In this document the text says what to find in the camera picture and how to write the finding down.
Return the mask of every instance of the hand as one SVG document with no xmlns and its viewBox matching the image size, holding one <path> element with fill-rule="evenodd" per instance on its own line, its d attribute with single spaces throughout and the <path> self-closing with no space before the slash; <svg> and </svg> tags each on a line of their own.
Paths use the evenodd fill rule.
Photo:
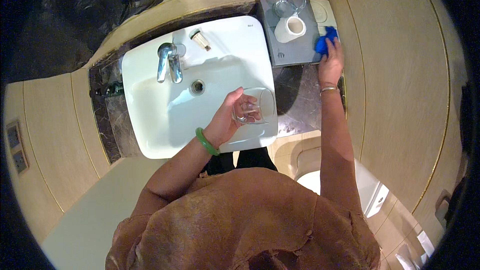
<svg viewBox="0 0 480 270">
<path fill-rule="evenodd" d="M 225 100 L 216 111 L 212 121 L 203 130 L 203 135 L 207 141 L 209 141 L 216 149 L 230 140 L 237 129 L 242 126 L 240 122 L 232 119 L 233 105 L 241 97 L 251 103 L 256 101 L 255 97 L 243 95 L 243 87 L 237 88 L 235 91 L 226 95 Z"/>
<path fill-rule="evenodd" d="M 343 69 L 343 49 L 340 45 L 340 41 L 337 37 L 333 39 L 335 46 L 327 38 L 327 47 L 328 47 L 328 57 L 324 54 L 321 57 L 320 64 L 317 66 L 318 69 L 318 82 L 320 88 L 325 87 L 336 87 L 339 83 L 340 76 L 342 76 Z"/>
</svg>

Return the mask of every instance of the white sink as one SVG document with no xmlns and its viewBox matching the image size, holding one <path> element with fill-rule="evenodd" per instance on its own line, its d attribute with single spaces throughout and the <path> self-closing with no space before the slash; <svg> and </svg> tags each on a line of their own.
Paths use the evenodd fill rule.
<svg viewBox="0 0 480 270">
<path fill-rule="evenodd" d="M 202 49 L 188 35 L 200 29 L 210 42 Z M 163 43 L 181 43 L 183 80 L 173 83 L 168 71 L 157 82 Z M 205 128 L 227 93 L 238 87 L 264 87 L 275 97 L 272 66 L 260 22 L 251 16 L 219 19 L 174 31 L 128 51 L 121 63 L 123 87 L 131 124 L 141 152 L 150 159 L 171 158 Z M 204 92 L 194 95 L 191 84 L 201 80 Z M 277 108 L 269 123 L 240 127 L 223 153 L 270 145 L 277 137 Z"/>
</svg>

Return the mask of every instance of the white toilet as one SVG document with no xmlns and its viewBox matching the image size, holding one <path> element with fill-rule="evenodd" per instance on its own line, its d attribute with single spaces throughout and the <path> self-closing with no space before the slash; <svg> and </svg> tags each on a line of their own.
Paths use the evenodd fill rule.
<svg viewBox="0 0 480 270">
<path fill-rule="evenodd" d="M 302 151 L 297 157 L 297 173 L 294 179 L 302 186 L 320 195 L 321 147 Z M 361 209 L 367 218 L 382 207 L 388 189 L 362 164 L 355 160 L 355 177 L 360 195 Z"/>
</svg>

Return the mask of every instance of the drinking glass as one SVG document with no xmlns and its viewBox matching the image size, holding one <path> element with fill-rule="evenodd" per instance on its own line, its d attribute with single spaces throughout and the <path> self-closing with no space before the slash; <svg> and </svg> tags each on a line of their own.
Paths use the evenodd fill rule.
<svg viewBox="0 0 480 270">
<path fill-rule="evenodd" d="M 275 112 L 272 92 L 264 87 L 248 87 L 233 104 L 232 118 L 242 124 L 268 123 Z"/>
<path fill-rule="evenodd" d="M 276 0 L 273 3 L 273 12 L 280 18 L 298 15 L 307 5 L 307 0 Z"/>
</svg>

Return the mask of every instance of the white ceramic cup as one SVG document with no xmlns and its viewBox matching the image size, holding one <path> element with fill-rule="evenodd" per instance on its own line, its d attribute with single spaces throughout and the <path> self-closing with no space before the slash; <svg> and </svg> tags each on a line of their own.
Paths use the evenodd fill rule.
<svg viewBox="0 0 480 270">
<path fill-rule="evenodd" d="M 275 27 L 275 38 L 280 43 L 287 43 L 302 37 L 305 32 L 307 32 L 305 22 L 297 15 L 293 15 L 288 18 L 280 18 Z"/>
</svg>

